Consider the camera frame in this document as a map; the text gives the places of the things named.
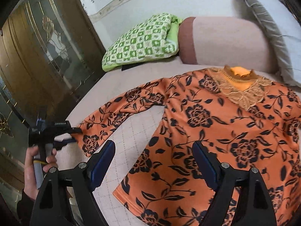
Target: black cloth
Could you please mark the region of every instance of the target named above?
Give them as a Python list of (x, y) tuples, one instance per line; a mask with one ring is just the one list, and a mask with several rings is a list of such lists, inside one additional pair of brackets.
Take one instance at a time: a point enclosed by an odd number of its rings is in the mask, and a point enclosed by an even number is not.
[(17, 214), (22, 226), (29, 226), (34, 203), (22, 190), (22, 199), (17, 204)]

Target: long sleeve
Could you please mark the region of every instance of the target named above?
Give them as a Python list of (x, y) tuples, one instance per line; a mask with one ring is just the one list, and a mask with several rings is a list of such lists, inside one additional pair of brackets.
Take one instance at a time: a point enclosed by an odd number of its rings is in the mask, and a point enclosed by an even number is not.
[(72, 136), (90, 157), (128, 117), (153, 105), (164, 105), (177, 79), (162, 78), (119, 95), (84, 119), (79, 125), (82, 134)]
[(17, 204), (17, 214), (22, 226), (29, 226), (34, 201), (22, 191), (22, 199)]

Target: tool handle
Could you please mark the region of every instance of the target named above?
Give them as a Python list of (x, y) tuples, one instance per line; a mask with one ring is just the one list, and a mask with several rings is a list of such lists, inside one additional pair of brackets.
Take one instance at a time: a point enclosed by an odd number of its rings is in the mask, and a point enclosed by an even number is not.
[(35, 171), (37, 189), (41, 187), (45, 172), (43, 167), (47, 165), (46, 157), (52, 155), (53, 143), (38, 145), (39, 152), (33, 157), (33, 168)]

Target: shirt sleeve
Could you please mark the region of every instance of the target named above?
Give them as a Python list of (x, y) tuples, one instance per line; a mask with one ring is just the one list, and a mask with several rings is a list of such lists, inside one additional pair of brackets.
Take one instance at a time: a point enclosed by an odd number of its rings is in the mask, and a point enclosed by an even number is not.
[(162, 78), (138, 86), (110, 100), (79, 125), (82, 134), (73, 134), (79, 147), (90, 157), (131, 115), (153, 105), (164, 105), (177, 77)]

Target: blue gripper pad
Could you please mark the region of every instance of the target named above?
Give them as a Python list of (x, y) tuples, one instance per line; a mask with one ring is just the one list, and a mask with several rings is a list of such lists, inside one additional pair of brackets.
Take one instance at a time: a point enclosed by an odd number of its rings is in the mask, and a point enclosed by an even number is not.
[(207, 186), (216, 191), (218, 188), (216, 171), (197, 142), (192, 145), (192, 155)]
[(112, 140), (108, 140), (99, 153), (94, 154), (100, 156), (97, 163), (92, 167), (91, 173), (88, 176), (90, 177), (90, 189), (94, 191), (99, 187), (103, 181), (106, 172), (109, 169), (109, 166), (115, 155), (115, 143)]

